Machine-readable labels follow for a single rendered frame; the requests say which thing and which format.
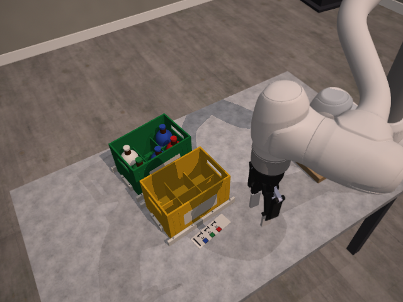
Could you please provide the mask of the yellow crate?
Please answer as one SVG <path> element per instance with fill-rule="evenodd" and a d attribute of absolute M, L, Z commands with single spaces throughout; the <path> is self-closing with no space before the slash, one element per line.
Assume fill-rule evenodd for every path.
<path fill-rule="evenodd" d="M 147 209 L 169 238 L 229 199 L 219 168 L 206 157 L 189 152 L 140 180 Z"/>

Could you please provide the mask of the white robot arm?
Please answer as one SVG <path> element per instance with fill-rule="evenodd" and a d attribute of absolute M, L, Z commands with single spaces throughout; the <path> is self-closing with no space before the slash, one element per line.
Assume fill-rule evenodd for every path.
<path fill-rule="evenodd" d="M 403 42 L 386 77 L 366 23 L 381 1 L 342 0 L 338 11 L 338 37 L 359 105 L 338 87 L 309 103 L 303 87 L 288 80 L 259 95 L 251 121 L 251 163 L 258 172 L 277 176 L 294 161 L 369 194 L 391 193 L 402 182 Z"/>

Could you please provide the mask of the white paper pick list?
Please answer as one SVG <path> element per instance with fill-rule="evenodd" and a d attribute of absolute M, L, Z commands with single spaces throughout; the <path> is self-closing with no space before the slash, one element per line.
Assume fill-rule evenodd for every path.
<path fill-rule="evenodd" d="M 220 231 L 222 231 L 230 221 L 223 215 L 220 214 L 216 219 L 210 222 L 205 228 L 199 231 L 190 240 L 201 249 L 207 242 L 209 242 L 214 236 L 216 236 Z"/>

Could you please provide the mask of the green plastic crate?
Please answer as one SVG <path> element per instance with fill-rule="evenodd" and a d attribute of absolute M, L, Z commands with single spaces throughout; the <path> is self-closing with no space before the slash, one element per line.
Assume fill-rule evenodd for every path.
<path fill-rule="evenodd" d="M 156 143 L 156 133 L 160 130 L 160 124 L 165 124 L 166 129 L 169 130 L 173 136 L 177 137 L 179 143 L 173 145 L 167 150 L 167 145 L 165 145 L 161 148 L 163 151 L 161 154 L 150 159 L 155 152 L 154 148 L 159 146 Z M 142 193 L 142 188 L 139 182 L 140 180 L 191 152 L 190 145 L 185 136 L 182 134 L 184 136 L 184 138 L 182 138 L 171 128 L 171 125 L 182 134 L 182 132 L 170 122 L 160 118 L 154 118 L 146 124 L 108 144 L 117 171 L 126 178 L 138 195 Z M 124 145 L 129 145 L 130 149 L 136 151 L 138 156 L 141 157 L 142 161 L 145 163 L 133 170 L 133 165 L 130 166 L 121 156 L 124 152 Z"/>

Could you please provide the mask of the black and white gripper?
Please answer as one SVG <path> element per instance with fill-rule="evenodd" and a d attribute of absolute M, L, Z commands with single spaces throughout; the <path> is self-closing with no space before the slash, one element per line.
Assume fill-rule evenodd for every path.
<path fill-rule="evenodd" d="M 264 212 L 262 212 L 261 227 L 269 225 L 271 219 L 276 218 L 281 209 L 285 196 L 279 193 L 279 182 L 283 179 L 284 173 L 277 176 L 268 176 L 258 172 L 249 162 L 248 187 L 251 188 L 249 207 L 259 205 L 262 191 L 264 196 Z M 274 195 L 274 197 L 273 197 Z"/>

